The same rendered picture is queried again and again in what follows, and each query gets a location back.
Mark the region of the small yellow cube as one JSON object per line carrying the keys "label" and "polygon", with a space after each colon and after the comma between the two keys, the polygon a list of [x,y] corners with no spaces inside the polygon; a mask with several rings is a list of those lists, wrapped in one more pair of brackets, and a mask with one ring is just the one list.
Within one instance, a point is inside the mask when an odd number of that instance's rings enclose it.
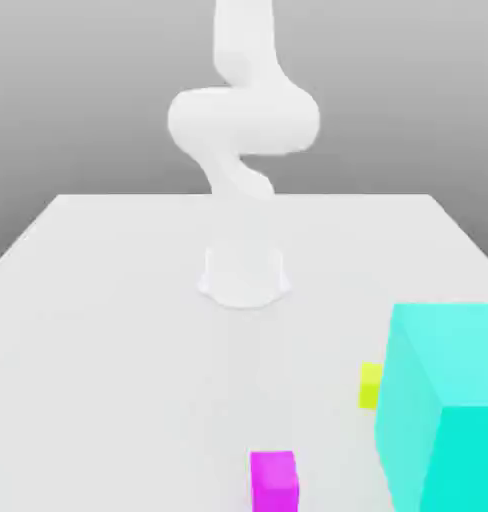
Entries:
{"label": "small yellow cube", "polygon": [[360,370],[358,405],[360,408],[375,410],[378,404],[383,366],[363,362]]}

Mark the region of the small magenta cube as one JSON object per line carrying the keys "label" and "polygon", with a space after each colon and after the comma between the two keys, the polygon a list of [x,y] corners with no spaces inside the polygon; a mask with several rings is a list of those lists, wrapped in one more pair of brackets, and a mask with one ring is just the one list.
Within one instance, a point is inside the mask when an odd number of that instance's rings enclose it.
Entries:
{"label": "small magenta cube", "polygon": [[252,512],[298,512],[300,486],[292,451],[250,454]]}

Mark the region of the large cyan box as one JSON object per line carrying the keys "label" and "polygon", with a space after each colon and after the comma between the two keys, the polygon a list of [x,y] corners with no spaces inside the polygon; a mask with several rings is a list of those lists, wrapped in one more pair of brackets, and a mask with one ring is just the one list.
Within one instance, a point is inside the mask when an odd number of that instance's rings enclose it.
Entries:
{"label": "large cyan box", "polygon": [[394,306],[374,434],[395,512],[488,512],[488,303]]}

